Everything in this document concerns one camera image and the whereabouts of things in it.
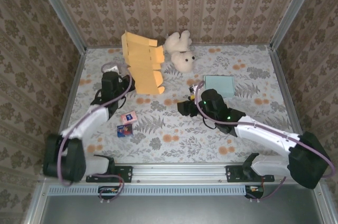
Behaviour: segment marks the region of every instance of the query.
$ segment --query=white teddy bear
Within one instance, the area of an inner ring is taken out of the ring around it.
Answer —
[[[191,43],[188,30],[183,31],[181,36],[178,32],[173,33],[164,43],[164,50],[171,55],[171,61],[176,70],[181,73],[192,71],[195,57],[190,51]]]

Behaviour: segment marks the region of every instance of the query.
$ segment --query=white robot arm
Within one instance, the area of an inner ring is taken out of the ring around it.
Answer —
[[[177,108],[184,116],[201,114],[214,122],[221,132],[257,142],[279,154],[251,154],[244,162],[245,168],[240,175],[248,180],[254,175],[291,176],[300,185],[315,188],[330,162],[315,135],[309,132],[303,135],[288,133],[262,124],[244,112],[228,108],[214,89],[204,91],[201,99],[198,105],[192,100],[179,102]]]
[[[134,85],[132,79],[129,91],[135,89]],[[85,153],[82,142],[89,140],[98,127],[112,117],[118,109],[118,101],[111,101],[127,91],[128,86],[128,76],[122,78],[115,71],[103,74],[102,89],[96,93],[88,111],[61,134],[51,134],[46,139],[44,175],[59,177],[58,171],[61,169],[64,180],[78,182],[84,176],[107,173],[114,168],[114,158]],[[68,141],[62,150],[61,166],[58,166],[60,145],[66,138]]]

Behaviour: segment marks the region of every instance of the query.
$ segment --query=wall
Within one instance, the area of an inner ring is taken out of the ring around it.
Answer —
[[[291,0],[62,0],[87,46],[125,30],[157,38],[188,29],[195,43],[269,43]]]
[[[79,54],[48,0],[0,0],[0,223],[20,223]]]
[[[303,130],[338,167],[338,0],[306,0],[277,53]],[[338,175],[328,182],[338,203]]]

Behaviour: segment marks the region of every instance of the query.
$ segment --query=black bracket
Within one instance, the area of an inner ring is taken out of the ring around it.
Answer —
[[[274,182],[275,177],[273,175],[260,176],[253,170],[250,172],[251,176],[245,174],[245,170],[242,165],[228,165],[226,166],[226,174],[228,183],[243,183],[243,182]]]
[[[133,178],[133,166],[116,166],[113,157],[107,157],[104,155],[97,155],[107,158],[109,160],[108,169],[105,174],[102,175],[119,175],[123,178],[125,183],[131,183]],[[95,175],[89,175],[86,177],[87,183],[118,183],[118,178],[99,178]]]
[[[260,199],[263,197],[264,188],[261,185],[246,185],[245,192],[246,195],[244,195],[244,197],[247,199]]]
[[[98,196],[100,199],[103,200],[110,200],[115,197],[116,193],[120,189],[120,186],[100,186],[97,190],[97,193],[101,196]]]

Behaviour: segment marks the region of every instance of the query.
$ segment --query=floral tablecloth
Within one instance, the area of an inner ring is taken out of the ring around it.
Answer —
[[[275,154],[260,144],[205,127],[200,116],[181,116],[176,105],[187,100],[189,85],[204,75],[232,75],[236,94],[225,99],[229,107],[267,125],[291,131],[268,47],[195,46],[194,54],[194,70],[187,74],[177,72],[166,55],[161,69],[164,93],[129,93],[123,108],[101,125],[90,141],[83,143],[85,151],[113,156],[117,163],[241,162],[252,152]],[[121,49],[87,50],[70,123],[87,111],[101,88],[100,68],[110,61],[124,63]],[[133,110],[138,117],[133,124],[134,135],[118,138],[120,116]]]

